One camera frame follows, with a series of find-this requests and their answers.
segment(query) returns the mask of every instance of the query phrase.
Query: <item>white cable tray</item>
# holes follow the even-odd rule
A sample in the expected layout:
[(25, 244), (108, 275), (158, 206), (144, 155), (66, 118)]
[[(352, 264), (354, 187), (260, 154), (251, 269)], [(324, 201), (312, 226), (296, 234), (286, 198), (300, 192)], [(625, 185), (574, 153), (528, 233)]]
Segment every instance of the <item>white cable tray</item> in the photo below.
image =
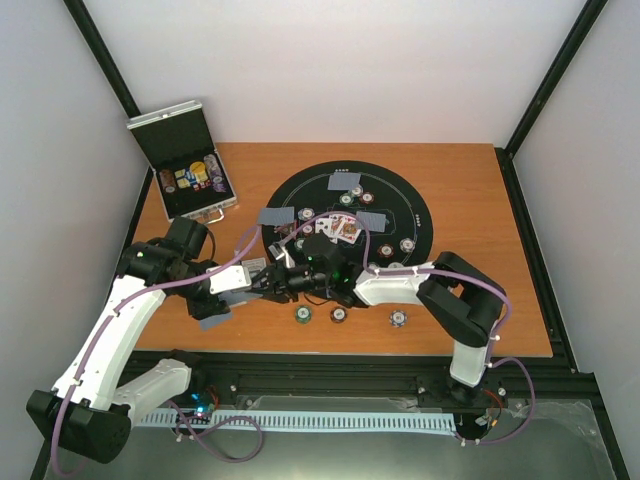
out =
[[(210, 421), (194, 420), (194, 429), (204, 429), (233, 416), (248, 416), (265, 432), (354, 433), (399, 432), (453, 435), (455, 424), (450, 413), (354, 413), (282, 412), (261, 410), (216, 410)], [(158, 408), (142, 419), (139, 427), (175, 427), (178, 415), (171, 408)], [(242, 421), (221, 427), (226, 430), (254, 430)]]

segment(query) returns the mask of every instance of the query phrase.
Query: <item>black circular mat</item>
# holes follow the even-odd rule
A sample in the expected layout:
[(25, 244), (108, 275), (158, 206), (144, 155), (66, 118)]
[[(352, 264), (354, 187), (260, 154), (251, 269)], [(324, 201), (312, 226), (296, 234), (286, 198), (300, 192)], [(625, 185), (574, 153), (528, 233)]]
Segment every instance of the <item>black circular mat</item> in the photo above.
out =
[[(364, 192), (373, 194), (373, 201), (363, 203), (354, 197), (353, 203), (344, 206), (340, 197), (347, 190), (328, 190), (329, 177), (336, 172), (360, 174), (360, 186)], [(294, 207), (296, 226), (298, 212), (303, 208), (312, 208), (316, 215), (332, 210), (353, 213), (358, 211), (383, 214), (386, 217), (384, 232), (371, 232), (369, 263), (387, 267), (392, 262), (403, 265), (418, 265), (426, 262), (433, 243), (433, 224), (431, 214), (424, 200), (415, 188), (400, 175), (371, 163), (351, 160), (321, 163), (296, 173), (284, 182), (273, 194), (267, 207)], [(282, 240), (291, 227), (262, 227), (262, 239), (265, 250), (273, 243)], [(412, 252), (405, 253), (400, 242), (409, 238), (415, 242)], [(353, 262), (362, 262), (364, 255), (365, 232), (362, 231), (353, 245), (338, 241), (342, 254)], [(393, 255), (383, 257), (378, 249), (382, 245), (391, 245)], [(296, 250), (294, 240), (287, 243), (287, 250), (297, 264), (305, 263), (302, 252)]]

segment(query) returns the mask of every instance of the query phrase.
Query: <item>green poker chip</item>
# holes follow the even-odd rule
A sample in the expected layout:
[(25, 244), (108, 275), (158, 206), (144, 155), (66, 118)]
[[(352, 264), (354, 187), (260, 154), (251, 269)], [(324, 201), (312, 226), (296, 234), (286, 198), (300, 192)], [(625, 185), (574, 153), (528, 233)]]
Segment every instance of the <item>green poker chip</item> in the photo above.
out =
[(311, 309), (306, 305), (296, 308), (296, 322), (306, 324), (311, 321)]
[(344, 193), (344, 194), (340, 195), (340, 204), (341, 205), (344, 205), (345, 207), (348, 207), (352, 203), (353, 203), (353, 197), (350, 194)]

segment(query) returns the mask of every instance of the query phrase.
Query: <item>open case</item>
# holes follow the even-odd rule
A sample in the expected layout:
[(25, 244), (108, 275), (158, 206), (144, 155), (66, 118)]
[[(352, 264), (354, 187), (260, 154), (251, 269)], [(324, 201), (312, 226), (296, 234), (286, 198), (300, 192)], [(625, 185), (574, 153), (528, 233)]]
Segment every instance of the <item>open case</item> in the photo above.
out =
[(200, 102), (131, 118), (127, 128), (151, 164), (169, 221), (182, 216), (214, 222), (237, 203)]

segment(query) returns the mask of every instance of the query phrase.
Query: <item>playing card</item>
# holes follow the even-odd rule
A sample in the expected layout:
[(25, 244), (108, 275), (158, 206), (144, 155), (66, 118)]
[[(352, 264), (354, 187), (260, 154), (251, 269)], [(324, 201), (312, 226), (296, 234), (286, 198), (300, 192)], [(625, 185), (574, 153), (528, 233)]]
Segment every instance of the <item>playing card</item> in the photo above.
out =
[(331, 221), (329, 238), (336, 238), (338, 236), (338, 232), (342, 228), (342, 225), (347, 218), (348, 217), (345, 217), (343, 215), (329, 215), (329, 220)]
[(344, 240), (345, 242), (353, 245), (356, 243), (360, 232), (361, 230), (356, 226), (356, 220), (351, 217), (345, 217), (343, 222), (340, 224), (340, 229), (336, 236), (340, 240)]
[(331, 220), (328, 218), (321, 218), (316, 220), (316, 233), (324, 232), (324, 234), (331, 238)]

